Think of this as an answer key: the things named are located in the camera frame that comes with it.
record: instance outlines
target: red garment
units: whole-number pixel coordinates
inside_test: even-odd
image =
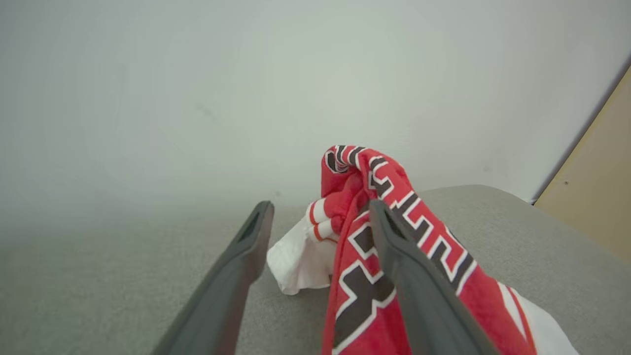
[[[338,243],[323,354],[410,354],[395,287],[372,241],[368,202],[377,198],[405,222],[501,353],[535,353],[529,333],[524,337],[506,310],[497,281],[421,201],[403,168],[375,150],[336,145],[322,159],[322,200],[308,211],[316,236],[317,225],[330,220],[329,242]]]

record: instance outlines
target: red and white cloth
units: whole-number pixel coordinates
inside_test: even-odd
[[[321,194],[293,233],[270,249],[268,264],[281,289],[291,284],[295,292],[327,286],[323,275],[332,274],[323,354],[410,354],[396,288],[379,268],[372,240],[368,202],[374,199],[404,222],[502,354],[576,353],[547,312],[482,270],[392,158],[363,147],[332,147],[322,159]],[[332,250],[333,260],[326,257]],[[290,280],[299,274],[316,276],[299,286]]]

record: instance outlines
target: wooden panel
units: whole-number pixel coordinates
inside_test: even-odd
[[[631,69],[535,206],[631,262]]]

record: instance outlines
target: gray surface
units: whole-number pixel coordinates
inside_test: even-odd
[[[631,351],[629,264],[512,195],[484,186],[421,196],[492,276],[548,310],[579,352]],[[302,215],[276,211],[272,242]],[[142,354],[247,217],[129,217],[81,230],[3,229],[0,353]],[[252,286],[237,353],[316,354],[328,290]]]

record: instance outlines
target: white wall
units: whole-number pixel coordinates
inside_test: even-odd
[[[631,54],[629,18],[629,0],[4,1],[0,215],[302,206],[345,143],[418,190],[530,200]]]

